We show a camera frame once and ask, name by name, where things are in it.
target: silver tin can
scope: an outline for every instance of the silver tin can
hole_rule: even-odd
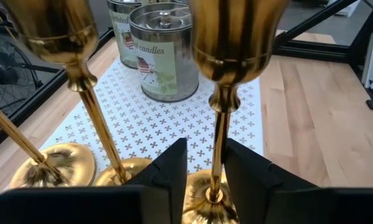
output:
[[[129,14],[139,6],[141,6],[140,0],[108,0],[109,15],[119,48],[120,61],[130,68],[137,68],[137,58],[130,33]]]
[[[189,0],[172,0],[172,2],[180,3],[180,4],[188,4]]]
[[[158,101],[180,101],[198,88],[191,53],[191,17],[179,3],[148,4],[133,10],[130,29],[142,90]]]

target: tin knob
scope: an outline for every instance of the tin knob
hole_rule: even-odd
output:
[[[160,28],[168,29],[171,26],[171,12],[170,11],[160,11],[159,15],[161,15],[160,18]]]

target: brass candlestick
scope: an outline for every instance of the brass candlestick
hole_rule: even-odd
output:
[[[98,31],[87,0],[2,0],[25,46],[41,59],[64,65],[68,88],[78,92],[111,161],[96,185],[123,184],[146,167],[149,159],[121,164],[93,87],[97,78],[86,61],[98,43]]]
[[[93,182],[95,160],[86,147],[57,144],[40,153],[1,111],[0,127],[30,156],[12,177],[10,189],[88,186]]]
[[[288,2],[189,1],[193,57],[202,74],[216,83],[209,98],[216,124],[212,169],[188,176],[182,223],[238,223],[221,162],[229,120],[241,103],[237,85],[257,78],[267,66],[277,24]]]

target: black frame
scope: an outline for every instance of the black frame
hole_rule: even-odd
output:
[[[357,0],[336,1],[293,29],[279,34],[275,38],[273,53],[275,55],[288,57],[348,63],[356,76],[361,79],[367,47],[371,34],[373,33],[373,10],[350,46],[293,40],[298,35],[318,25],[355,1]],[[371,4],[366,1],[365,3],[373,9]],[[373,90],[366,89],[366,92],[371,98],[371,100],[366,101],[366,103],[369,108],[373,110]]]
[[[98,46],[93,56],[97,51],[102,48],[107,41],[114,37],[112,28],[109,28],[100,38]],[[40,87],[36,93],[24,102],[13,114],[9,115],[8,118],[17,127],[20,126],[39,106],[41,106],[50,96],[52,96],[66,81],[68,80],[64,69],[57,72],[53,78]],[[0,128],[0,143],[7,138],[7,134]]]

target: tin lid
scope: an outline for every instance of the tin lid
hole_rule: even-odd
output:
[[[140,4],[141,0],[108,0],[113,3],[117,4]]]
[[[191,27],[188,6],[179,3],[148,4],[130,13],[130,25],[139,29],[168,32]]]

